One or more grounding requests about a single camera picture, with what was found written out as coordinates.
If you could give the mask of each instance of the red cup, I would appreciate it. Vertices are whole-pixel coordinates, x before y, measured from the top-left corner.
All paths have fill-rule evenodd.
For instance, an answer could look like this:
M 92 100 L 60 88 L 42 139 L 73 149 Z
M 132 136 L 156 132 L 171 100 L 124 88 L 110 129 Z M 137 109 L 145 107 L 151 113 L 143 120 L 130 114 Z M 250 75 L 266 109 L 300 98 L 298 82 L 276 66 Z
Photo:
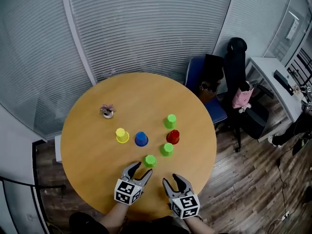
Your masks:
M 180 133 L 178 130 L 172 130 L 170 133 L 167 134 L 167 142 L 173 145 L 177 144 L 180 140 Z

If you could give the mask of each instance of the blue cup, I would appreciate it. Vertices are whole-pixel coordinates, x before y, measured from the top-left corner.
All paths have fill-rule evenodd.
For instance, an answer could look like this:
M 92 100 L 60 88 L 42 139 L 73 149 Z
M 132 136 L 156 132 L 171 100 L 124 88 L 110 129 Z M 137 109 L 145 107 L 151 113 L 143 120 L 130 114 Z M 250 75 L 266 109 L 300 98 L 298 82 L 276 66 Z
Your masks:
M 136 134 L 135 143 L 137 146 L 146 146 L 148 143 L 148 138 L 144 132 L 138 132 Z

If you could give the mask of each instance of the small succulent plant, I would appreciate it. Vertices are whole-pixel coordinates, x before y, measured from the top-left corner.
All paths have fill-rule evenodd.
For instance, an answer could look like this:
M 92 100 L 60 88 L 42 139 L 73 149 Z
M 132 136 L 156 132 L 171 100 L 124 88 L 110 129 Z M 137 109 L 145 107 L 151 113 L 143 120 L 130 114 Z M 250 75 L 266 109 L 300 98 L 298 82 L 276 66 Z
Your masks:
M 105 115 L 109 115 L 111 112 L 115 111 L 115 108 L 113 107 L 112 104 L 111 105 L 103 104 L 100 108 L 100 111 Z

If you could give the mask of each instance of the plastic cup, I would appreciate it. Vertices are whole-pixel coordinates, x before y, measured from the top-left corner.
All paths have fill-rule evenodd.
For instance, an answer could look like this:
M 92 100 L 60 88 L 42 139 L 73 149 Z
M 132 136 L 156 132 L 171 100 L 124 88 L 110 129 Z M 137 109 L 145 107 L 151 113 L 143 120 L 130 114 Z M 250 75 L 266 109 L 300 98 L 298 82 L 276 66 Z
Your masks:
M 144 157 L 143 159 L 143 164 L 147 167 L 147 168 L 153 168 L 157 165 L 157 159 L 154 155 L 147 155 Z
M 146 146 L 148 143 L 148 138 L 144 132 L 138 132 L 136 134 L 135 143 L 137 146 Z
M 170 133 L 167 134 L 167 142 L 173 145 L 177 144 L 180 140 L 180 133 L 178 130 L 172 130 Z
M 174 146 L 171 143 L 166 143 L 163 144 L 160 147 L 160 153 L 165 156 L 165 157 L 169 157 L 174 153 Z
M 118 128 L 116 130 L 116 139 L 121 144 L 126 143 L 129 140 L 129 133 L 123 128 Z
M 176 127 L 175 115 L 168 115 L 167 118 L 165 118 L 165 127 L 167 129 L 174 129 Z

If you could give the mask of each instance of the round wooden table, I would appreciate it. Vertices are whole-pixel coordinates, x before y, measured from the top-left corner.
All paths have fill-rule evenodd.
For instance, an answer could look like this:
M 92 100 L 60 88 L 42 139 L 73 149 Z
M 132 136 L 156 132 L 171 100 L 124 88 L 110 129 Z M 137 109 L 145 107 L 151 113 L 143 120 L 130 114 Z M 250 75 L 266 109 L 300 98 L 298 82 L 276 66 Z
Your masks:
M 102 104 L 114 104 L 112 119 L 100 113 Z M 164 157 L 159 148 L 166 143 L 169 130 L 164 118 L 169 114 L 176 115 L 180 141 L 174 146 L 174 154 Z M 130 134 L 127 143 L 116 141 L 117 128 Z M 149 138 L 144 147 L 134 142 L 139 131 Z M 104 214 L 115 203 L 114 188 L 122 170 L 148 154 L 155 155 L 157 165 L 145 193 L 129 208 L 127 216 L 133 220 L 170 215 L 162 179 L 167 178 L 176 188 L 172 173 L 179 174 L 198 194 L 215 162 L 215 129 L 207 109 L 190 90 L 172 79 L 150 73 L 106 79 L 85 92 L 67 116 L 61 137 L 64 170 L 79 196 Z M 142 163 L 135 177 L 140 178 L 147 170 Z

